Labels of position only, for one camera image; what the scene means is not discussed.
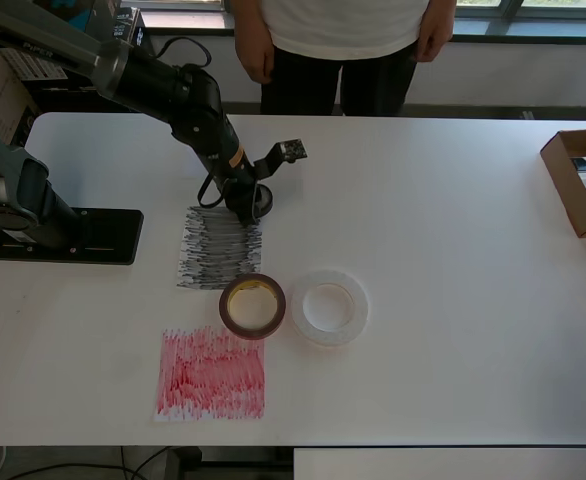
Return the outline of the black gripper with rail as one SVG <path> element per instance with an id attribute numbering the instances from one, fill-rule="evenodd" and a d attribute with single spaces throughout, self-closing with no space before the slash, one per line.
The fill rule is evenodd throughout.
<path id="1" fill-rule="evenodd" d="M 260 208 L 261 193 L 251 164 L 242 164 L 230 174 L 223 184 L 223 194 L 226 207 L 236 212 L 243 226 L 259 224 L 257 212 Z"/>

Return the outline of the person's right hand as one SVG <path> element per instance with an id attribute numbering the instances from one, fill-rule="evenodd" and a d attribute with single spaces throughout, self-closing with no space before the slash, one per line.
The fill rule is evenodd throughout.
<path id="1" fill-rule="evenodd" d="M 274 65 L 274 46 L 265 29 L 236 29 L 235 50 L 238 59 L 251 80 L 259 84 L 271 82 Z"/>

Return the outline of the person's left hand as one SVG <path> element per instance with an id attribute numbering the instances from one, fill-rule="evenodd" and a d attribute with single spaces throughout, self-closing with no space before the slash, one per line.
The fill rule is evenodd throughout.
<path id="1" fill-rule="evenodd" d="M 418 63 L 432 62 L 452 38 L 453 28 L 453 17 L 424 16 L 415 52 L 416 61 Z"/>

